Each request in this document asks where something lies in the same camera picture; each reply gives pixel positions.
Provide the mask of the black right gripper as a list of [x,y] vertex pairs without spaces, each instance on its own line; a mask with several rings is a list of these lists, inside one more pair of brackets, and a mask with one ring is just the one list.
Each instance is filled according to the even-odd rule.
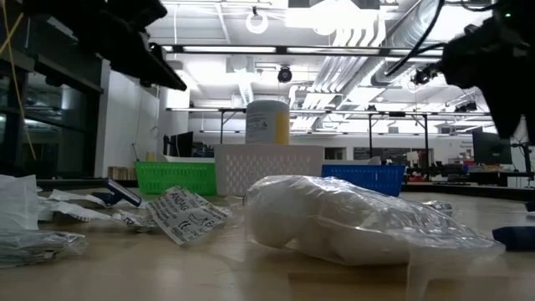
[[[534,87],[534,20],[489,18],[443,49],[439,70],[459,88],[478,88],[497,133],[510,138],[527,111]],[[526,117],[527,136],[535,144],[535,118]]]

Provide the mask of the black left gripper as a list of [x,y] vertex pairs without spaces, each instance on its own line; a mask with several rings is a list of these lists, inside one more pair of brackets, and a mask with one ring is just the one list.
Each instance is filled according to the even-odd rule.
[[137,78],[143,85],[186,90],[186,83],[163,59],[164,49],[157,43],[148,43],[146,28],[167,14],[161,1],[81,1],[79,4],[82,24],[74,30],[74,35],[83,48],[109,60],[114,71]]

